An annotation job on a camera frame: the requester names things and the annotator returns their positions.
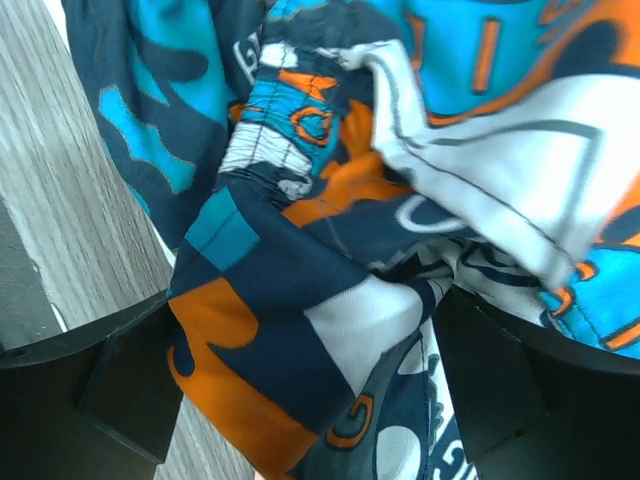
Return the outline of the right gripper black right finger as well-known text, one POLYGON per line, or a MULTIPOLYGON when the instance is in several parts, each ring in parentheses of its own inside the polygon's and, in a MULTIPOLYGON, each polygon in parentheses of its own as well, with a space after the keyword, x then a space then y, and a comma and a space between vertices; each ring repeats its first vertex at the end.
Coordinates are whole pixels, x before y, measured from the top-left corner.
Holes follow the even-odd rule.
POLYGON ((638 479, 638 361, 458 288, 433 324, 464 452, 480 478, 638 479))

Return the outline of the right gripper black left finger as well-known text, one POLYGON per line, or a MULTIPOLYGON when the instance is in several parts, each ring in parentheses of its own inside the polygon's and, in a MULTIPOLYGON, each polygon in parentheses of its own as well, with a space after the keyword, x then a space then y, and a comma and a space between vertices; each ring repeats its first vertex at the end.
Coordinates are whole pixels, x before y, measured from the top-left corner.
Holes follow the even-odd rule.
POLYGON ((158 293, 2 353, 2 478, 153 478, 182 402, 167 361, 176 326, 158 293))

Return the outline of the colourful patterned shorts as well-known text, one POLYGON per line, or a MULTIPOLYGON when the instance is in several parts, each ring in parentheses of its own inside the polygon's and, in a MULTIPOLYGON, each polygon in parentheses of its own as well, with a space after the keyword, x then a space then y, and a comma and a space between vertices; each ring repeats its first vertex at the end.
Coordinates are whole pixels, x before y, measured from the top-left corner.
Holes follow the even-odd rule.
POLYGON ((174 256, 171 373, 262 479, 473 479, 452 287, 639 355, 635 1, 66 1, 174 256))

